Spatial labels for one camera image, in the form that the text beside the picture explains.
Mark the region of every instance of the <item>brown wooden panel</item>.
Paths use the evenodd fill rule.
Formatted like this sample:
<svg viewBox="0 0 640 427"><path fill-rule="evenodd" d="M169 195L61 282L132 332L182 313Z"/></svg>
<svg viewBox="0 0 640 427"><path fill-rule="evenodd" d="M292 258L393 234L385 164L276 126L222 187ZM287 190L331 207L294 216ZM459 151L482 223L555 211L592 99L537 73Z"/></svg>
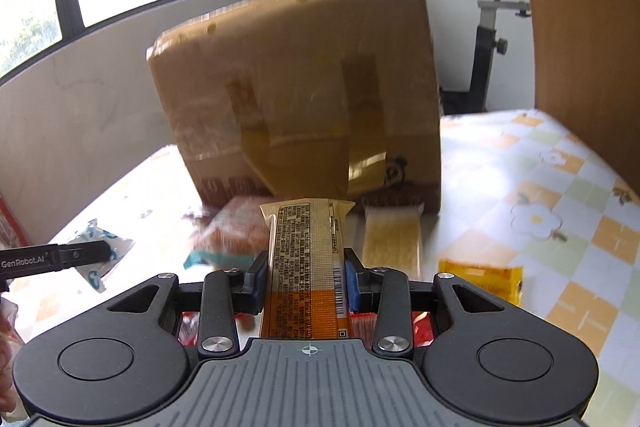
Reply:
<svg viewBox="0 0 640 427"><path fill-rule="evenodd" d="M640 0L531 0L536 107L640 192Z"/></svg>

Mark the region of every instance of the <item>triangular cutout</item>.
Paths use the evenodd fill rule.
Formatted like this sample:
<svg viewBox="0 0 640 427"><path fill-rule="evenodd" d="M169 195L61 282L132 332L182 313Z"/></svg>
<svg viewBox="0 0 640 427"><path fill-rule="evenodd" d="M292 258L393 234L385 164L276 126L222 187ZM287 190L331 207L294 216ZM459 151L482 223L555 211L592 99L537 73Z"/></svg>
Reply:
<svg viewBox="0 0 640 427"><path fill-rule="evenodd" d="M454 284L453 291L456 293L460 304L462 304L462 307L467 313L501 312L504 309L486 300L480 294L470 290L466 286Z"/></svg>
<svg viewBox="0 0 640 427"><path fill-rule="evenodd" d="M149 285L111 305L110 312L145 313L158 293L159 286Z"/></svg>

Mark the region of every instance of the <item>tree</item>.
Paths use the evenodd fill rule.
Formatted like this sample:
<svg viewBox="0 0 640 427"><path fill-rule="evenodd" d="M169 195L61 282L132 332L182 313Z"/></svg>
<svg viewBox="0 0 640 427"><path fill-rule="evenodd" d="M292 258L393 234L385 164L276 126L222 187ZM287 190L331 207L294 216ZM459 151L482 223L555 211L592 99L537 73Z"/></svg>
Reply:
<svg viewBox="0 0 640 427"><path fill-rule="evenodd" d="M20 33L11 41L0 41L0 76L57 40L60 27L56 18L40 20L33 15L23 18Z"/></svg>

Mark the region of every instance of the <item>table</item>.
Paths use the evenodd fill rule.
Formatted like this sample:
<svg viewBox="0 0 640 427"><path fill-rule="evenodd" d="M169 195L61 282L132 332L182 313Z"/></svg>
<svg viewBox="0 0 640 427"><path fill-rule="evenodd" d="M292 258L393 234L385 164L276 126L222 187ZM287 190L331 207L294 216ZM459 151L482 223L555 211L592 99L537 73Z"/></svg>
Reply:
<svg viewBox="0 0 640 427"><path fill-rule="evenodd" d="M578 137L548 115L505 111L446 117L442 210L423 216L421 274L437 261L524 266L523 306L573 333L598 357L591 427L640 425L640 200ZM55 238L64 243L97 217L136 245L97 294L74 271L17 280L25 340L160 272L184 270L199 197L174 146L133 169ZM345 245L362 245L363 220L349 216Z"/></svg>

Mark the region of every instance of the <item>metal screw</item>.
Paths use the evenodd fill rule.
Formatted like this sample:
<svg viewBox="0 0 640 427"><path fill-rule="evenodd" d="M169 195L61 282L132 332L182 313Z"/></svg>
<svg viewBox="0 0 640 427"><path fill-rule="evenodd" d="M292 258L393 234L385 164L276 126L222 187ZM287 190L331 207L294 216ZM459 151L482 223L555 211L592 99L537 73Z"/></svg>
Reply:
<svg viewBox="0 0 640 427"><path fill-rule="evenodd" d="M202 341L202 349L222 353L234 347L234 342L229 337L209 337Z"/></svg>
<svg viewBox="0 0 640 427"><path fill-rule="evenodd" d="M409 347L409 341L404 337L396 337L392 335L391 337L384 337L378 341L378 347L382 349L382 351L393 351L394 353L398 353L399 351L404 351L407 347Z"/></svg>

